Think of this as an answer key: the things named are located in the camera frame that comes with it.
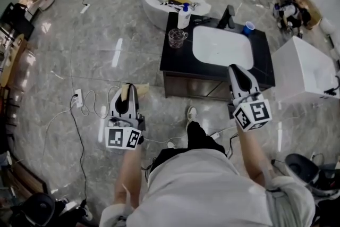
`black countertop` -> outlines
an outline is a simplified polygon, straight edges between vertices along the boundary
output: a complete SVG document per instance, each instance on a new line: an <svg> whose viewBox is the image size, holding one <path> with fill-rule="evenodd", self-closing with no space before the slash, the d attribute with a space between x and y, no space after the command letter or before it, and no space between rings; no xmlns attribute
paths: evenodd
<svg viewBox="0 0 340 227"><path fill-rule="evenodd" d="M183 46L178 49L171 48L168 43L168 33L170 30L177 28L178 13L169 13L164 38L163 52L160 62L160 70L176 74L185 74L188 77L225 81L228 82L228 67L216 64L203 63L196 59L192 51L193 29L196 27L193 23L195 19L201 19L202 16L191 15L189 25L183 29L188 33L187 39ZM210 22L199 26L215 28L219 20L211 18ZM228 31L242 33L243 25L235 23L234 29ZM255 29L250 33L248 39L251 43L254 66L249 70L258 80L259 87L267 89L275 86L273 64L269 51L269 45L266 34L263 31Z"/></svg>

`blue cup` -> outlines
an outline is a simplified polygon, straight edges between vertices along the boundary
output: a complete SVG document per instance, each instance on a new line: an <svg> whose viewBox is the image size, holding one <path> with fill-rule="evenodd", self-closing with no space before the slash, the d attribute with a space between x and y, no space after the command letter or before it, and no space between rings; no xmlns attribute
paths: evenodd
<svg viewBox="0 0 340 227"><path fill-rule="evenodd" d="M242 33L248 36L254 29L255 29L254 24L252 22L247 21L245 23Z"/></svg>

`gray tile floor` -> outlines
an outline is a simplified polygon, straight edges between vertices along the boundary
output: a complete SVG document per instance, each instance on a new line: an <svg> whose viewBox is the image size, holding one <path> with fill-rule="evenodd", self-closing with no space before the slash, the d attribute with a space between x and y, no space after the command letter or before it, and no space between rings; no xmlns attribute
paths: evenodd
<svg viewBox="0 0 340 227"><path fill-rule="evenodd" d="M162 75L159 72L164 33L154 27L142 9L141 0L84 0L91 6L80 14L82 0L56 0L37 17L36 29L30 40L32 52L23 58L16 84L24 93L14 93L21 108L16 114L15 153L22 162L48 182L58 197L83 198L83 175L79 159L81 145L67 111L72 88L96 92L95 109L106 106L107 92L112 85L123 82L150 83L150 91L140 98L141 113L146 116L145 136L157 141L185 135L186 110L190 105L199 112L199 121L208 134L235 126L229 120L227 105L213 100L164 97ZM268 6L273 0L206 0L212 5L211 16L220 18L227 4L237 10L235 21L251 20L266 32L273 53L286 40L277 29ZM123 38L118 66L111 61L116 42ZM329 54L330 45L318 28L305 33L305 40ZM309 157L312 152L324 153L326 163L336 159L340 148L339 105L282 105L278 109L272 90L265 92L271 99L274 120L257 131L258 139L270 158L284 159L293 152ZM84 168L88 177L88 202L95 218L112 202L113 185L122 161L122 152L108 150L98 142L101 120L95 115L93 94L86 100L90 112L74 115L84 140ZM282 121L283 143L277 151L277 123ZM43 155L46 129L46 151ZM235 128L226 130L217 141L229 148L229 137ZM185 138L177 140L185 145ZM238 140L234 141L232 162L245 175ZM147 141L144 164L148 164L165 144Z"/></svg>

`white bottle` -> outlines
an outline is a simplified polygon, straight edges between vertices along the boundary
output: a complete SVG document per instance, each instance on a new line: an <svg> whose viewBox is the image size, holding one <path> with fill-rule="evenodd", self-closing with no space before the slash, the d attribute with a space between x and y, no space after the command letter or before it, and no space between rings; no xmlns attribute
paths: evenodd
<svg viewBox="0 0 340 227"><path fill-rule="evenodd" d="M189 3L183 3L184 7L178 13L178 23L177 27L179 29L184 29L189 25L191 9L189 8Z"/></svg>

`faucet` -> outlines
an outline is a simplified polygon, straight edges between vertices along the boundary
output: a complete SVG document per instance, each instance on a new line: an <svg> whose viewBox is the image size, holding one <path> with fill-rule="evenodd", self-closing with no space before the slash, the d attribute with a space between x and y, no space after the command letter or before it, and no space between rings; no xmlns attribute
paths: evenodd
<svg viewBox="0 0 340 227"><path fill-rule="evenodd" d="M223 14L221 20L219 21L219 23L217 25L217 28L218 29L225 29L226 26L228 25L228 27L230 29L234 29L235 23L234 23L232 16L235 16L234 7L232 5L228 5L227 8L224 11L224 14Z"/></svg>

